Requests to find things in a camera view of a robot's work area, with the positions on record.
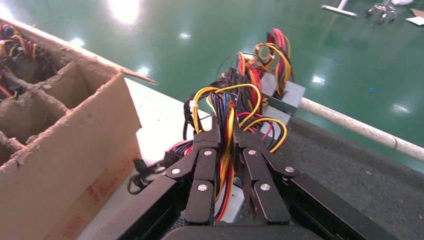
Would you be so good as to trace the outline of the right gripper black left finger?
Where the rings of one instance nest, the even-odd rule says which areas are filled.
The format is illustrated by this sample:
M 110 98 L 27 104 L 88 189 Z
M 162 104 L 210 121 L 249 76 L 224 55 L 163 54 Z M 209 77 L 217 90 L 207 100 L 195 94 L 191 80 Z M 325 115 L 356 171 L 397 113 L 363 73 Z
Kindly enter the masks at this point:
M 195 225 L 214 220 L 221 127 L 194 135 L 192 150 L 106 222 L 92 240 L 161 240 L 185 210 Z

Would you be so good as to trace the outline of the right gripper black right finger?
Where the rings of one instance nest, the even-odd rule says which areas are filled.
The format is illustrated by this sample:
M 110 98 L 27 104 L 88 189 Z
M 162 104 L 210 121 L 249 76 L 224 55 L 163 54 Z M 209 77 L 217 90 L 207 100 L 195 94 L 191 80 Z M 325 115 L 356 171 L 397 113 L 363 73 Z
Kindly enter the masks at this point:
M 232 235 L 252 240 L 392 240 L 394 236 L 306 173 L 271 153 L 254 133 L 233 130 L 244 199 L 258 220 Z

